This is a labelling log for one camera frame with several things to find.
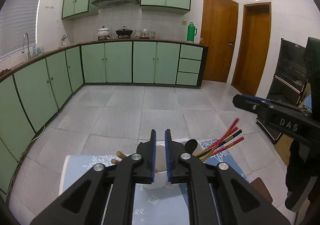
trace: countertop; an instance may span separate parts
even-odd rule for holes
[[[108,42],[128,42],[128,41],[142,41],[142,42],[165,42],[165,43],[175,43],[175,44],[183,44],[183,45],[190,45],[190,46],[198,46],[198,47],[208,47],[206,45],[200,45],[199,43],[193,43],[193,42],[187,42],[187,41],[176,41],[176,40],[168,40],[168,39],[139,39],[139,38],[130,38],[130,39],[107,39],[107,40],[97,40],[97,41],[89,41],[89,42],[83,42],[78,44],[72,44],[69,46],[59,47],[57,49],[45,52],[39,56],[33,57],[29,60],[26,60],[15,67],[11,68],[10,71],[6,72],[4,75],[0,76],[0,82],[2,82],[4,79],[8,78],[13,73],[17,72],[18,70],[35,63],[41,59],[44,59],[50,55],[56,54],[58,52],[61,52],[66,49],[70,49],[77,46],[84,46],[84,45],[90,45],[90,44],[99,44],[99,43],[108,43]]]

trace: silver faucet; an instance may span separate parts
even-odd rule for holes
[[[27,36],[27,46],[28,46],[28,59],[30,59],[31,58],[31,54],[30,54],[30,48],[29,48],[29,35],[28,35],[27,32],[23,36],[23,45],[22,45],[21,53],[22,54],[24,53],[24,40],[26,39],[26,36]]]

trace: black ladle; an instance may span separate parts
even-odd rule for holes
[[[190,139],[185,143],[184,149],[186,150],[186,153],[192,155],[193,151],[196,150],[197,146],[198,141],[196,141],[195,139]]]

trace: silver screw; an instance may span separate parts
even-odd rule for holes
[[[229,168],[229,165],[227,163],[220,163],[220,164],[218,164],[218,167],[221,170],[227,170]]]
[[[104,169],[104,165],[103,164],[95,164],[95,166],[93,167],[93,169],[97,172],[102,171]]]
[[[133,160],[140,160],[141,159],[141,155],[140,154],[133,154],[132,156],[131,156],[131,158],[133,159]]]
[[[184,160],[188,160],[188,159],[191,158],[191,155],[188,154],[188,153],[183,153],[183,154],[181,154],[180,156],[181,156],[181,158],[184,159]]]

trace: green drawer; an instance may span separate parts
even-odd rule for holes
[[[179,61],[179,72],[199,73],[201,61],[182,59]]]
[[[203,50],[202,47],[181,45],[180,57],[201,60],[202,50]]]
[[[197,73],[180,73],[178,72],[177,84],[183,85],[197,85]]]

